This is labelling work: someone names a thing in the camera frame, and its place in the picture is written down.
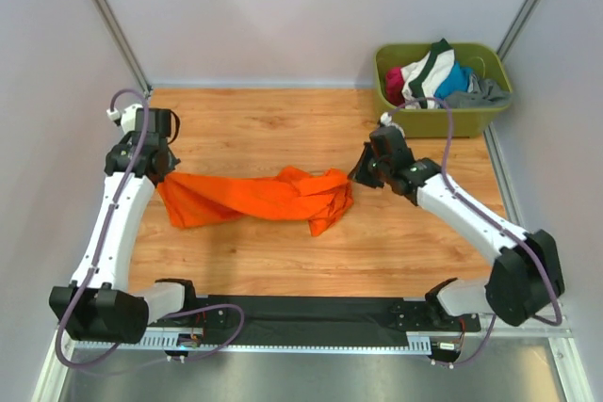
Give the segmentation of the orange t shirt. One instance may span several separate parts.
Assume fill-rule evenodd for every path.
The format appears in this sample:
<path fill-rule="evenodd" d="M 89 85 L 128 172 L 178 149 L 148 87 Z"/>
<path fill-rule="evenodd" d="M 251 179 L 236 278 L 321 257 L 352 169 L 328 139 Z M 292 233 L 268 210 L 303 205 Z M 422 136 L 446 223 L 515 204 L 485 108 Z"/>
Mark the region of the orange t shirt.
<path fill-rule="evenodd" d="M 255 217 L 305 221 L 310 234 L 319 236 L 353 206 L 351 182 L 339 169 L 313 175 L 289 166 L 260 178 L 173 172 L 157 192 L 171 225 L 180 229 Z"/>

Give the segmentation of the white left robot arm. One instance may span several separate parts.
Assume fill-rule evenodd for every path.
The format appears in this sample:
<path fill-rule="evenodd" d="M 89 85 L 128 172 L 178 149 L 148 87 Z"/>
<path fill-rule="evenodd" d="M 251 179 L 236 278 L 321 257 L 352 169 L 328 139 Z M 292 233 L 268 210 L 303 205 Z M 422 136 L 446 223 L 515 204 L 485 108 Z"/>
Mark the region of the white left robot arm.
<path fill-rule="evenodd" d="M 165 316 L 177 328 L 191 326 L 198 316 L 190 280 L 164 278 L 136 294 L 128 290 L 147 204 L 180 162 L 170 149 L 180 119 L 169 109 L 141 105 L 109 117 L 123 136 L 106 155 L 101 208 L 78 268 L 68 285 L 52 289 L 49 305 L 76 341 L 136 344 Z"/>

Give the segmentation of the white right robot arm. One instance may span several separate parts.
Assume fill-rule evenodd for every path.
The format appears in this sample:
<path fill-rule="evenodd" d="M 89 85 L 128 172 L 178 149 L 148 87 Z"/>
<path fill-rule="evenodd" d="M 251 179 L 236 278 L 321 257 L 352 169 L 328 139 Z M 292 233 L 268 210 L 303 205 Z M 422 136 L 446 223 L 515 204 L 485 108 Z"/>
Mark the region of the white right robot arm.
<path fill-rule="evenodd" d="M 471 197 L 430 158 L 416 159 L 401 130 L 380 126 L 370 133 L 351 181 L 393 193 L 435 215 L 473 246 L 490 264 L 487 279 L 452 278 L 435 286 L 424 307 L 426 322 L 445 330 L 464 314 L 493 314 L 518 327 L 551 306 L 562 322 L 559 298 L 565 291 L 553 236 L 529 232 Z"/>

